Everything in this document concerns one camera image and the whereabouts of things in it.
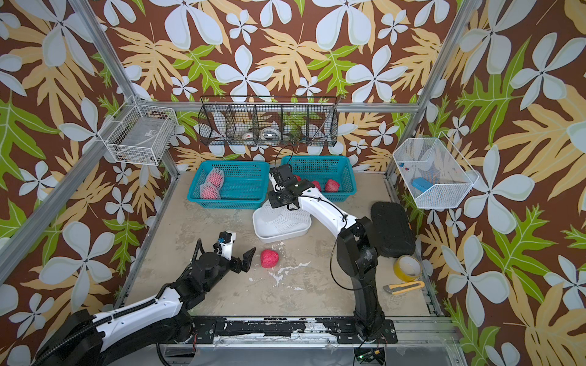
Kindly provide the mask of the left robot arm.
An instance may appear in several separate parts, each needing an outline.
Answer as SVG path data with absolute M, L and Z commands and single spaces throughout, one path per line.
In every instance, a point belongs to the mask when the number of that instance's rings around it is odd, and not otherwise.
M 203 302 L 227 273 L 248 272 L 255 249 L 239 259 L 196 252 L 182 274 L 148 299 L 91 315 L 69 317 L 35 355 L 36 365 L 107 365 L 147 346 L 192 335 L 190 309 Z

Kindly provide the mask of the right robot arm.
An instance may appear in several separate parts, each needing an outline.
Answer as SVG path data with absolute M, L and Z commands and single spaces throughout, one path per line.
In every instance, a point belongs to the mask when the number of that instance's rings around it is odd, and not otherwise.
M 382 241 L 374 224 L 367 217 L 357 218 L 337 207 L 312 182 L 296 178 L 289 164 L 271 168 L 269 179 L 273 185 L 268 193 L 272 208 L 301 209 L 336 238 L 332 256 L 352 282 L 344 289 L 353 292 L 355 298 L 353 317 L 357 334 L 363 341 L 375 341 L 385 314 L 376 288 L 378 247 Z

